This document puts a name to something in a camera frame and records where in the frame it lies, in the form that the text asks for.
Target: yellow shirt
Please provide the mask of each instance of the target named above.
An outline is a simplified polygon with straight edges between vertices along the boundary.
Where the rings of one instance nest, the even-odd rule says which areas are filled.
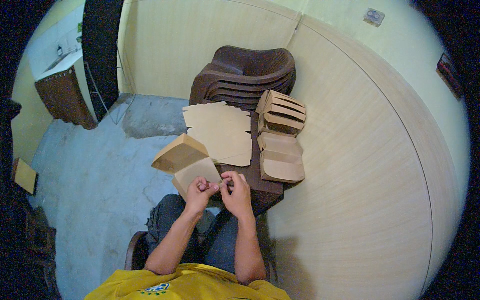
[[[290,300],[290,297],[264,280],[255,280],[246,287],[230,272],[205,264],[179,264],[175,273],[164,276],[147,270],[117,270],[85,297],[85,300],[98,299]]]

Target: man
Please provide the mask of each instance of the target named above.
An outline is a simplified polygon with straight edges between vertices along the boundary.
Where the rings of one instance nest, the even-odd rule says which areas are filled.
[[[211,247],[199,255],[198,240],[192,234],[219,186],[197,177],[188,186],[185,201],[170,194],[159,203],[158,211],[172,222],[158,224],[160,243],[148,256],[145,268],[117,270],[85,299],[289,300],[284,290],[265,281],[250,187],[244,175],[228,171],[221,176],[222,200],[231,218],[214,237]],[[227,188],[230,181],[231,194]],[[164,234],[162,226],[169,228]]]

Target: wooden cabinet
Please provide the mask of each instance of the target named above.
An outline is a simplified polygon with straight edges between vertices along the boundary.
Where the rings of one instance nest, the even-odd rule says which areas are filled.
[[[35,87],[53,118],[85,129],[96,127],[80,92],[74,66],[35,82]]]

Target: hand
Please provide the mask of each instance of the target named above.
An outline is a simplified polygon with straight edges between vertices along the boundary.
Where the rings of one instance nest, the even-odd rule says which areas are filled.
[[[197,176],[187,188],[185,211],[202,215],[210,196],[218,191],[218,184],[207,182],[205,177]]]
[[[223,178],[223,185],[220,191],[222,192],[222,200],[225,207],[237,219],[253,217],[252,201],[250,199],[250,186],[243,174],[235,171],[227,171],[221,174]],[[227,183],[233,181],[232,195],[228,193]]]

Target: stacked plastic chairs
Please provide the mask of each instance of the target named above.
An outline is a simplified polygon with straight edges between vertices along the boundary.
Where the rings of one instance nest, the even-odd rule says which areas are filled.
[[[195,77],[189,104],[226,101],[255,110],[265,90],[290,95],[295,79],[295,60],[286,49],[257,51],[223,46]]]

